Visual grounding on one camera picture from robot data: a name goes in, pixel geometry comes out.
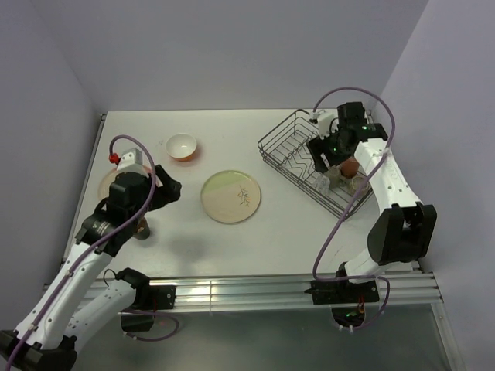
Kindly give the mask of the speckled beige cup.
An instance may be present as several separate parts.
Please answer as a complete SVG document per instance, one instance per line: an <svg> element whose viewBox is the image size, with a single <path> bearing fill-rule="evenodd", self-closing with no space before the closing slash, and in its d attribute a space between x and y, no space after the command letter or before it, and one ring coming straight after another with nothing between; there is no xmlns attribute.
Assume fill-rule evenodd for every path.
<svg viewBox="0 0 495 371"><path fill-rule="evenodd" d="M352 196L358 195L359 197L361 197L368 192L370 186L365 177L361 175L355 175L353 178L348 180L347 188Z"/></svg>

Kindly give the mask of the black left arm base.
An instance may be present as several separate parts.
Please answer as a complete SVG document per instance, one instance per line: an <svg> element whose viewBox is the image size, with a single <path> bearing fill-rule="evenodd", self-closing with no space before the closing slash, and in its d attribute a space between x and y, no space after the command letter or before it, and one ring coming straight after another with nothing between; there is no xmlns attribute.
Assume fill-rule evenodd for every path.
<svg viewBox="0 0 495 371"><path fill-rule="evenodd" d="M151 285L150 278L131 268L125 268L116 273L115 279L125 281L135 290L135 299L131 309L136 311L151 311L173 309L176 300L174 284ZM125 315L121 318L121 328L124 332L148 332L152 329L155 319L151 315Z"/></svg>

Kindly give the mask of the clear drinking glass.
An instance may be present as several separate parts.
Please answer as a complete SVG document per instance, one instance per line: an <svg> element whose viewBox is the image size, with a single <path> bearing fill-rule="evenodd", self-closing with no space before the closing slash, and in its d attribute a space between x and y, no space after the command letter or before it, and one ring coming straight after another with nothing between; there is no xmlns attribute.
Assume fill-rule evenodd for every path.
<svg viewBox="0 0 495 371"><path fill-rule="evenodd" d="M313 185L317 192L327 196L332 187L332 183L326 174L318 174Z"/></svg>

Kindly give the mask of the grey-green ceramic mug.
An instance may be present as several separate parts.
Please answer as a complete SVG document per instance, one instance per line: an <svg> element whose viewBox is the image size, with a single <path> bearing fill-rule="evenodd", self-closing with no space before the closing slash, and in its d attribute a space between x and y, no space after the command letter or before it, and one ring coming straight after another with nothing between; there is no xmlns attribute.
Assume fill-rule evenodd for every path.
<svg viewBox="0 0 495 371"><path fill-rule="evenodd" d="M341 171L338 167L332 166L326 173L331 188L338 187L341 183Z"/></svg>

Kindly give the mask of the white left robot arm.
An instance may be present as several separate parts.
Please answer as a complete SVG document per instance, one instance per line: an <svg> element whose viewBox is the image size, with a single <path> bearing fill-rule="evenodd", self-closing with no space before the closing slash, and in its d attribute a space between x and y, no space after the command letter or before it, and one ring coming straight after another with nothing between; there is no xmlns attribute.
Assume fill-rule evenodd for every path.
<svg viewBox="0 0 495 371"><path fill-rule="evenodd" d="M69 257L38 304L15 329L1 332L6 369L70 370L84 342L118 312L149 303L149 277L125 268L104 293L78 307L100 272L137 233L145 214L178 201L181 188L161 165L146 175L116 175L108 197L83 221Z"/></svg>

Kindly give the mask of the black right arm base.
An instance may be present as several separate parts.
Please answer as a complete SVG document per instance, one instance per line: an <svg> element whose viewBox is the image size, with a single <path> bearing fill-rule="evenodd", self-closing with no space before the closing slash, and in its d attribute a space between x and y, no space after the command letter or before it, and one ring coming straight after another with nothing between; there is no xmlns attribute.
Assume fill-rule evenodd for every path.
<svg viewBox="0 0 495 371"><path fill-rule="evenodd" d="M332 309L334 321L344 327L362 325L366 317L365 304L379 302L380 299L374 281L361 284L311 281L304 293L312 296L314 305L350 305Z"/></svg>

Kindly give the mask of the pink ceramic mug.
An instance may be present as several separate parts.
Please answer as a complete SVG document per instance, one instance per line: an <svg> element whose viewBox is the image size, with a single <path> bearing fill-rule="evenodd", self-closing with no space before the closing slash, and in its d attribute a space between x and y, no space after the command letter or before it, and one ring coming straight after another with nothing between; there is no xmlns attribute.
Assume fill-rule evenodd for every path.
<svg viewBox="0 0 495 371"><path fill-rule="evenodd" d="M341 175L346 179L351 179L357 175L360 164L354 157L349 157L340 164Z"/></svg>

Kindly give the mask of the dark brown tumbler cup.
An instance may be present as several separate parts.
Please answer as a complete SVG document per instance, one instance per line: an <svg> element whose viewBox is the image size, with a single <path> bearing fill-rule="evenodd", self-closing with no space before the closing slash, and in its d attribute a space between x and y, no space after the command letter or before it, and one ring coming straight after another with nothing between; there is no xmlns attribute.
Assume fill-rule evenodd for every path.
<svg viewBox="0 0 495 371"><path fill-rule="evenodd" d="M136 240L146 240L150 237L150 235L151 235L151 230L148 221L145 217L143 217L138 222L133 237Z"/></svg>

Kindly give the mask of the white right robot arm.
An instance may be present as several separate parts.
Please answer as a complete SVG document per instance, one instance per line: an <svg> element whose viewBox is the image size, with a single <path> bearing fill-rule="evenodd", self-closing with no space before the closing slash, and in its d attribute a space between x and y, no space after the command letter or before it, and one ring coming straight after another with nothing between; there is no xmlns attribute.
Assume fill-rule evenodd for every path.
<svg viewBox="0 0 495 371"><path fill-rule="evenodd" d="M389 265L427 254L437 212L411 190L392 154L392 135L381 124L367 121L361 102L341 104L335 114L315 114L312 119L328 132L310 142L311 152L321 150L331 165L355 158L365 174L362 183L370 186L378 204L379 216L366 247L344 263L344 276L334 284L338 298L352 301L361 283L375 279Z"/></svg>

